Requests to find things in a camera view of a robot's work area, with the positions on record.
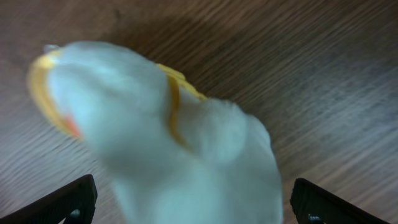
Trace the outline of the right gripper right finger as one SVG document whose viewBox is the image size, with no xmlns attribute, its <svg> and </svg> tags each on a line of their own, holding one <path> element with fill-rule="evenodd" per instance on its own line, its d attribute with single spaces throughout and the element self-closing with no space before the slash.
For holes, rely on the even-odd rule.
<svg viewBox="0 0 398 224">
<path fill-rule="evenodd" d="M 295 180 L 290 205 L 299 224 L 388 224 L 304 178 Z"/>
</svg>

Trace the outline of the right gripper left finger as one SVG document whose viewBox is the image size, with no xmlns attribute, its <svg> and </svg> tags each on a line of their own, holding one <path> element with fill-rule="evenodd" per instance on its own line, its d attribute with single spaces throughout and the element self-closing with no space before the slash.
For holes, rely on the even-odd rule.
<svg viewBox="0 0 398 224">
<path fill-rule="evenodd" d="M 2 217 L 1 224 L 91 224 L 97 198 L 94 178 L 87 174 Z"/>
</svg>

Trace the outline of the white plush duck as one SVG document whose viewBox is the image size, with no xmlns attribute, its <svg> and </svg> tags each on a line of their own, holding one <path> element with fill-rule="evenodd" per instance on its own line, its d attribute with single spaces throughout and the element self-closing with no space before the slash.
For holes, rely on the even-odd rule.
<svg viewBox="0 0 398 224">
<path fill-rule="evenodd" d="M 47 119 L 97 156 L 127 222 L 282 223 L 269 133 L 237 104 L 100 41 L 46 45 L 29 85 Z"/>
</svg>

